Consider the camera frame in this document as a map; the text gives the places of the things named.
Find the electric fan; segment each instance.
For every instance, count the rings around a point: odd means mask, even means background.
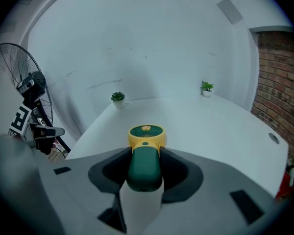
[[[129,130],[133,154],[126,181],[132,190],[149,192],[161,186],[159,150],[165,139],[165,130],[157,125],[139,125]]]
[[[34,58],[21,46],[4,43],[0,44],[0,66],[24,97],[23,104],[31,110],[34,110],[37,105],[42,106],[44,112],[41,115],[43,116],[39,117],[44,119],[45,116],[44,121],[49,121],[52,126],[50,94],[45,77]]]

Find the green and yellow object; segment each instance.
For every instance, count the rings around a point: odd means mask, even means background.
[[[127,183],[134,191],[155,191],[162,184],[159,148],[165,145],[166,134],[157,125],[139,125],[128,132],[133,149]]]

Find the green handle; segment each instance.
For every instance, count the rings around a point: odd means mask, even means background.
[[[154,147],[141,146],[133,151],[126,179],[134,191],[155,191],[162,184],[158,151]]]

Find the white wall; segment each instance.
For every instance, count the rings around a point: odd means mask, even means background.
[[[55,1],[19,0],[1,23],[0,44],[14,43],[27,49],[28,32],[41,14]]]
[[[231,0],[249,29],[292,24],[275,0]]]
[[[231,31],[210,0],[58,0],[33,27],[28,50],[74,136],[115,91],[127,100],[199,94],[208,80],[229,99]]]

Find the white pot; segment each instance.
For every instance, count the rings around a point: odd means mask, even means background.
[[[124,99],[121,100],[121,101],[113,102],[113,103],[114,103],[114,105],[115,105],[115,107],[116,107],[117,109],[122,109],[122,108],[124,108]]]
[[[209,91],[202,91],[202,95],[205,97],[211,97],[212,92]]]

